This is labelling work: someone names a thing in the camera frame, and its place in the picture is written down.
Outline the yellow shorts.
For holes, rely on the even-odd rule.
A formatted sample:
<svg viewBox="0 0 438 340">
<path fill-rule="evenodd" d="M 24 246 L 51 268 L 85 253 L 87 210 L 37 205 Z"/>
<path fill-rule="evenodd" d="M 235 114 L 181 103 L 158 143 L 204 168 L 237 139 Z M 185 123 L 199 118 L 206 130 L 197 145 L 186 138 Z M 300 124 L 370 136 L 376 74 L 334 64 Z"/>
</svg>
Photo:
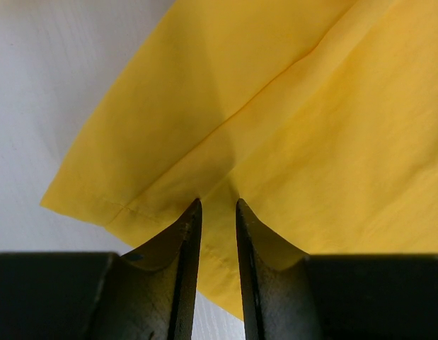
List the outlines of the yellow shorts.
<svg viewBox="0 0 438 340">
<path fill-rule="evenodd" d="M 239 198 L 312 254 L 438 253 L 438 1 L 175 2 L 41 204 L 136 247 L 196 198 L 236 317 Z"/>
</svg>

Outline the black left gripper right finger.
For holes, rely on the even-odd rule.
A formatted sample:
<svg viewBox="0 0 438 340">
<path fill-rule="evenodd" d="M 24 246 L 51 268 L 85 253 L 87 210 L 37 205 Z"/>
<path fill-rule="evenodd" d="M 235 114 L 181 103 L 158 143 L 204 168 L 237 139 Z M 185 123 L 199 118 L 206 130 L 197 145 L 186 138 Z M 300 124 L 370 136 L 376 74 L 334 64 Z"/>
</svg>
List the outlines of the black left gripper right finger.
<svg viewBox="0 0 438 340">
<path fill-rule="evenodd" d="M 438 339 L 438 254 L 311 255 L 236 204 L 247 339 Z"/>
</svg>

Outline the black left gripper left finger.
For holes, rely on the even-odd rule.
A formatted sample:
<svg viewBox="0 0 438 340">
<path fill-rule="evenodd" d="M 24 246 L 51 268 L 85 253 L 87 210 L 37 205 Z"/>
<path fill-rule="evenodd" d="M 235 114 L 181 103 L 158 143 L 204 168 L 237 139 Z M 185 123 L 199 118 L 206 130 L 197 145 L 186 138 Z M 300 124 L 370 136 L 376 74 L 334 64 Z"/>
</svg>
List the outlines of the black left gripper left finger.
<svg viewBox="0 0 438 340">
<path fill-rule="evenodd" d="M 0 253 L 0 339 L 189 339 L 202 206 L 132 251 Z"/>
</svg>

